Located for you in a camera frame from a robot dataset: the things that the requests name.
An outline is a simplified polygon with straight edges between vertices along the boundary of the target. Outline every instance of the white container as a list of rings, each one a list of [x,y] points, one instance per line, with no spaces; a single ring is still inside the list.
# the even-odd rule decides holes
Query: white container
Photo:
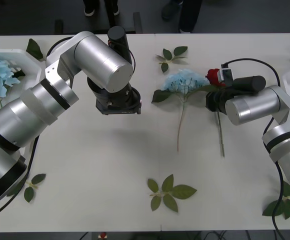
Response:
[[[0,60],[8,61],[8,67],[19,71],[20,69],[26,76],[22,77],[19,84],[11,87],[6,97],[3,98],[2,104],[15,100],[28,88],[35,86],[45,76],[45,63],[39,62],[28,52],[21,49],[0,49]]]

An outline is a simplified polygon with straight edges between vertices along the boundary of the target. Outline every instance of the leaf cluster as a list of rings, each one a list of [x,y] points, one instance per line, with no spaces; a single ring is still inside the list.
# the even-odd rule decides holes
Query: leaf cluster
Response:
[[[275,212],[275,216],[284,215],[285,219],[290,218],[290,199],[287,197],[290,197],[290,185],[284,181],[284,191],[283,196],[286,197],[285,200],[282,200]],[[274,208],[277,204],[278,200],[272,201],[263,211],[263,216],[271,217],[274,211]]]
[[[183,53],[185,53],[187,51],[188,47],[187,46],[178,46],[174,49],[173,53],[174,56],[172,55],[172,53],[167,50],[167,49],[163,49],[163,56],[161,55],[156,55],[156,57],[158,58],[158,60],[160,60],[161,62],[159,64],[161,64],[160,69],[163,73],[165,73],[168,69],[169,69],[169,64],[170,62],[175,62],[175,60],[177,59],[187,59],[187,57],[184,56],[180,56]]]
[[[150,208],[152,211],[155,211],[156,209],[159,208],[163,199],[163,203],[165,204],[166,207],[178,213],[179,208],[174,198],[182,200],[188,199],[197,191],[195,188],[188,185],[184,184],[176,186],[173,185],[174,185],[173,174],[169,175],[163,181],[163,184],[161,185],[161,192],[159,192],[159,185],[154,179],[149,178],[147,180],[147,186],[154,193],[151,194],[153,198],[151,199],[150,202]]]
[[[27,187],[24,191],[24,198],[28,203],[34,197],[34,194],[35,194],[34,188],[37,189],[36,185],[41,183],[45,179],[45,177],[46,177],[46,174],[41,173],[41,174],[37,174],[31,179],[31,182],[29,183],[29,187]],[[17,184],[16,187],[7,194],[7,197],[11,197],[15,195],[16,193],[18,193],[23,188],[24,185],[25,185],[24,182],[20,181],[19,184]]]

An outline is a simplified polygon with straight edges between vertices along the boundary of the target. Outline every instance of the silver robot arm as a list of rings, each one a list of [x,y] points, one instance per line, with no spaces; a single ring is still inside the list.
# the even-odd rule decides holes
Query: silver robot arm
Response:
[[[290,96],[279,86],[270,86],[253,96],[227,100],[225,109],[234,125],[273,116],[279,125],[266,132],[262,140],[270,158],[278,162],[290,183]]]
[[[0,109],[0,199],[26,174],[15,152],[79,99],[70,87],[76,74],[83,71],[108,94],[129,85],[133,74],[129,62],[87,31],[57,48],[46,62],[46,78]]]

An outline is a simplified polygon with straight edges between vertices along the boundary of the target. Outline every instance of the black floor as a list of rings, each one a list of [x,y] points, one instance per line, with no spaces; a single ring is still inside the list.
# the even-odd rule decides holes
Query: black floor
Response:
[[[99,11],[84,16],[83,0],[0,0],[0,35],[52,35],[55,20],[64,34],[108,29],[101,1]],[[140,12],[143,33],[177,33],[177,15],[161,18],[169,0],[118,0],[117,24],[132,28],[133,12]],[[290,33],[290,0],[204,0],[194,33]]]
[[[168,231],[168,232],[108,232],[108,240],[219,240],[211,231]],[[100,232],[89,232],[82,240],[97,240]],[[290,240],[290,230],[283,230],[285,240]],[[80,240],[83,232],[19,232],[0,233],[0,240]],[[273,230],[226,231],[223,240],[277,240]]]

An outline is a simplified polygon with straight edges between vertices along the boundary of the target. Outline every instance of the artificial flower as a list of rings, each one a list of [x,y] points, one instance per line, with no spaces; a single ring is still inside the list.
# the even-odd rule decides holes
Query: artificial flower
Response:
[[[176,74],[169,75],[161,90],[186,95],[195,89],[208,85],[206,77],[189,69],[179,69]]]

